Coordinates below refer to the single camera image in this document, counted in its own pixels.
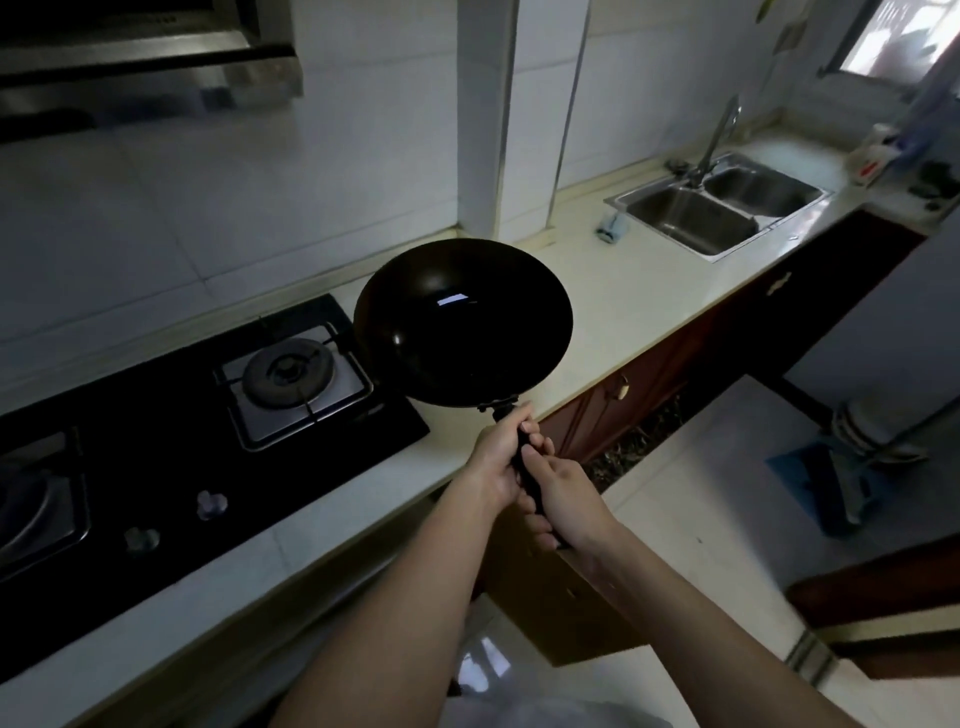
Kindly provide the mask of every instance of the person's right hand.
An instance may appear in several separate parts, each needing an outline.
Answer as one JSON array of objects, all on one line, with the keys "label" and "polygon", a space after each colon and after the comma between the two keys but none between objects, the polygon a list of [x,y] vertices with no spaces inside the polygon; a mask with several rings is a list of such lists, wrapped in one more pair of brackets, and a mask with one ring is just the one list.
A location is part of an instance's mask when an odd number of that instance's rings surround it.
[{"label": "person's right hand", "polygon": [[563,534],[578,551],[597,555],[603,544],[620,529],[607,503],[597,493],[580,463],[550,455],[543,456],[526,445],[521,451],[527,471],[540,484],[546,518],[534,513],[534,501],[521,497],[527,527],[536,534],[537,544],[552,550],[559,544],[550,533]]}]

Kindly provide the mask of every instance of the double bowl sink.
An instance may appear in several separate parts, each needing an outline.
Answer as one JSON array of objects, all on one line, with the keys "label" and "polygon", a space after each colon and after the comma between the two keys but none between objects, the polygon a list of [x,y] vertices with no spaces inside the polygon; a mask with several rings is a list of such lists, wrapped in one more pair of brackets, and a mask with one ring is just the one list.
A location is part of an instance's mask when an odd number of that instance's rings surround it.
[{"label": "double bowl sink", "polygon": [[700,187],[668,177],[606,202],[712,262],[827,195],[819,187],[729,153],[716,160]]}]

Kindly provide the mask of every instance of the drawer handle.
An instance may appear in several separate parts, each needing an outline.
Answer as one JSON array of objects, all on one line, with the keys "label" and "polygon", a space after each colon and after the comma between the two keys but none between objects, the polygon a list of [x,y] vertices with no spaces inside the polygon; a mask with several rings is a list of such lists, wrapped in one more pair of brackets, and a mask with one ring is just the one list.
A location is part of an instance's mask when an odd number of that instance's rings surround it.
[{"label": "drawer handle", "polygon": [[773,283],[771,283],[770,287],[767,289],[767,296],[773,296],[775,293],[777,293],[777,291],[779,291],[784,285],[786,285],[786,282],[790,280],[790,277],[792,275],[793,275],[793,271],[787,271],[786,275],[783,278],[777,279]]},{"label": "drawer handle", "polygon": [[617,401],[623,401],[627,399],[628,394],[630,394],[630,380],[627,379],[626,375],[620,375],[620,386],[613,398]]}]

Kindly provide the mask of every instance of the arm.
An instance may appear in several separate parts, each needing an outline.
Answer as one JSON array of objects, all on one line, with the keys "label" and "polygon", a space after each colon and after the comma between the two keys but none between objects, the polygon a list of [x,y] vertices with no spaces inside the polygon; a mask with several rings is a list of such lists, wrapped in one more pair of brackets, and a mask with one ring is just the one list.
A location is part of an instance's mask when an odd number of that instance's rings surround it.
[{"label": "arm", "polygon": [[[523,449],[543,490],[547,517],[595,559],[627,594],[629,617],[650,644],[703,728],[764,725],[855,728],[859,724],[811,688],[618,522],[583,469]],[[529,498],[521,506],[532,513]],[[551,521],[527,515],[543,548],[556,548]]]},{"label": "arm", "polygon": [[280,704],[271,728],[434,726],[453,674],[470,592],[493,521],[520,493],[510,458],[519,407],[481,434],[417,536]]}]

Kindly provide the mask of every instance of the black wok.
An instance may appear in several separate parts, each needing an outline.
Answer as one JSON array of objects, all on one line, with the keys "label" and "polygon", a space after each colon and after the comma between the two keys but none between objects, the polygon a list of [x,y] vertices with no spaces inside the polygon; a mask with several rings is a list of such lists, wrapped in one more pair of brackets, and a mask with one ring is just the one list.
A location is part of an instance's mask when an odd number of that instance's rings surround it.
[{"label": "black wok", "polygon": [[[532,255],[454,238],[377,271],[360,294],[353,330],[378,376],[398,391],[446,407],[491,408],[499,420],[560,363],[573,310]],[[540,487],[519,458],[514,465],[542,512]]]}]

